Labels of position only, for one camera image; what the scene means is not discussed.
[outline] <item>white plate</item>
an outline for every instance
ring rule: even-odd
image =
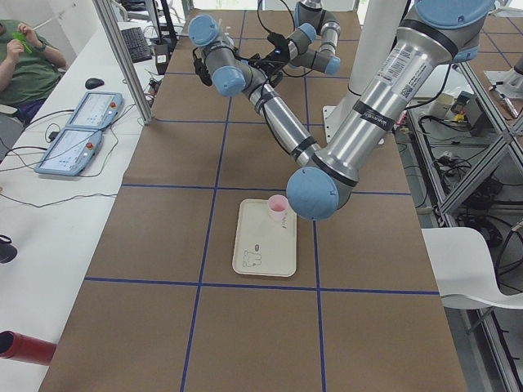
[[[296,212],[281,222],[269,216],[267,201],[245,199],[239,205],[232,268],[238,274],[289,277],[296,272]]]

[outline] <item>computer mouse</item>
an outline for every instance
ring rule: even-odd
[[[89,78],[85,81],[85,88],[88,90],[92,90],[93,88],[103,86],[104,84],[105,82],[99,78]]]

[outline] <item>light blue control panel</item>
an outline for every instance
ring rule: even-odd
[[[34,171],[77,176],[101,147],[102,132],[114,121],[122,105],[122,95],[117,92],[86,93]]]

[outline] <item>white table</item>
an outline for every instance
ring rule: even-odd
[[[148,71],[156,73],[154,60],[136,63],[135,69],[143,87],[151,76]],[[86,92],[85,81],[92,77],[105,81],[103,87],[94,91],[122,93],[124,107],[134,102],[101,27],[36,118],[61,109],[74,109]],[[63,126],[69,116],[63,114],[38,122],[22,134],[16,146],[47,147],[44,134],[48,125]],[[114,134],[119,143],[99,176],[40,176],[29,168],[3,171],[21,166],[17,157],[7,157],[0,165],[3,193],[39,205],[79,194],[116,194],[141,134],[139,117],[133,107],[115,124]],[[83,172],[85,176],[101,170],[116,142],[110,131],[105,131],[103,137],[101,150]],[[35,151],[17,150],[21,154]],[[25,155],[25,160],[34,163],[40,157],[41,154]],[[0,197],[0,234],[11,237],[18,249],[18,256],[11,263],[0,265],[0,331],[11,330],[52,342],[60,339],[113,202],[111,197],[91,197],[35,208]],[[37,391],[46,371],[44,366],[0,359],[0,390]]]

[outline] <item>black keyboard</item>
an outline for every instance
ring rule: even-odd
[[[133,63],[152,58],[149,45],[147,45],[145,36],[139,27],[122,30],[122,35]]]

